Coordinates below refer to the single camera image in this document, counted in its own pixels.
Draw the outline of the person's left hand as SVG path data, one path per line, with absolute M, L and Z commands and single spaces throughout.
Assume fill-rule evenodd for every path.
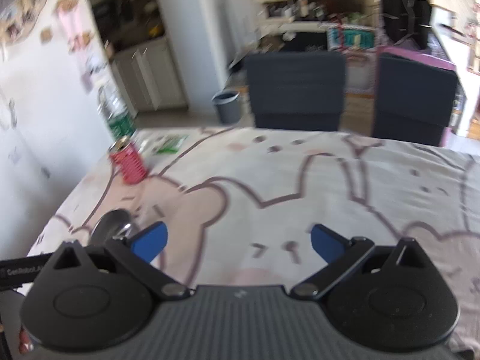
M 19 331 L 19 347 L 18 351 L 20 354 L 26 354 L 32 352 L 34 345 L 31 342 L 29 335 L 26 333 L 24 328 L 21 328 Z

